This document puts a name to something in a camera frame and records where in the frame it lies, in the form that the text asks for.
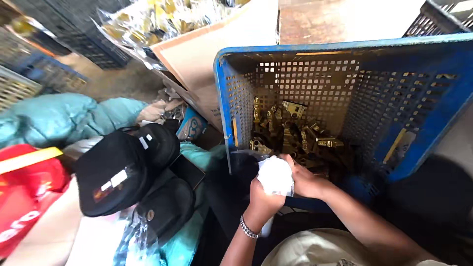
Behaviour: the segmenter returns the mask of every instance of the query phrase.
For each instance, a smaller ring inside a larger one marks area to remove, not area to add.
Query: teal plastic bag
[[[38,148],[63,147],[135,125],[147,104],[115,98],[98,104],[77,93],[25,99],[0,114],[0,148],[27,143]]]

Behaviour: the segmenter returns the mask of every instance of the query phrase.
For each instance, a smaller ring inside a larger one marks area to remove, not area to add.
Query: chain bracelet
[[[248,226],[246,226],[245,224],[245,221],[243,220],[243,215],[240,217],[240,224],[241,224],[241,228],[243,229],[243,232],[245,232],[245,234],[248,236],[248,237],[251,237],[253,239],[258,239],[259,235],[258,234],[255,234],[253,231],[251,231]]]

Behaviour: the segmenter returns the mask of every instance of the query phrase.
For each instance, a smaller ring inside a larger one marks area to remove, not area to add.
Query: red bag
[[[37,151],[28,144],[0,150],[0,161]],[[61,162],[47,159],[0,175],[0,258],[8,257],[67,189]]]

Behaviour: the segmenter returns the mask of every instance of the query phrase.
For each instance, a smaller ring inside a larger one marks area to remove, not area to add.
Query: crate rim
[[[435,43],[456,43],[473,40],[473,33],[457,33],[448,35],[419,36],[409,38],[394,38],[382,40],[368,40],[356,42],[339,42],[329,44],[286,44],[271,46],[247,46],[247,47],[227,47],[221,49],[214,60],[214,70],[218,66],[222,56],[228,53],[254,53],[254,52],[297,52],[297,51],[341,51],[347,49],[376,48],[405,46],[415,44],[435,44]]]
[[[397,38],[397,39],[383,39],[383,40],[374,40],[374,41],[356,41],[356,42],[341,42],[341,43],[329,43],[329,44],[290,44],[290,45],[272,45],[272,46],[248,46],[248,47],[227,47],[221,49],[214,60],[213,69],[214,69],[214,78],[216,82],[217,96],[219,99],[219,107],[222,113],[222,126],[224,132],[225,146],[227,150],[227,160],[228,160],[228,169],[231,173],[231,164],[230,164],[230,150],[228,148],[228,140],[232,137],[232,133],[227,132],[227,129],[231,125],[226,125],[226,118],[228,116],[226,112],[226,107],[223,106],[222,94],[219,88],[221,84],[225,82],[225,75],[222,71],[222,62],[221,59],[224,56],[227,56],[231,53],[266,53],[266,52],[323,52],[323,51],[343,51],[348,49],[363,49],[363,48],[380,48],[380,47],[395,47],[395,46],[407,46],[407,45],[416,45],[416,44],[436,44],[436,43],[459,43],[459,42],[468,42],[473,41],[473,33],[459,33],[459,34],[450,34],[450,35],[434,35],[434,36],[419,36],[419,37],[409,37],[409,38]],[[445,126],[440,125],[440,122],[435,124],[435,127],[442,127],[440,133],[435,137],[428,147],[421,152],[419,159],[411,162],[410,165],[413,167],[404,167],[400,169],[397,167],[388,177],[387,183],[393,183],[395,181],[401,180],[415,171],[420,167],[421,163],[431,154],[432,149],[442,140],[448,130],[453,126],[458,117],[465,111],[466,107],[473,102],[473,93],[465,98],[465,101],[460,105],[459,111],[451,117]]]

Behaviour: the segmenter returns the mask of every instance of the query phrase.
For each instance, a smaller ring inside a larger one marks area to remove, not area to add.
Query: white cloth
[[[266,194],[293,196],[294,180],[289,164],[276,156],[258,163],[258,180]]]
[[[366,248],[342,230],[314,229],[286,238],[263,261],[262,266],[374,266]],[[447,266],[426,260],[411,265]]]

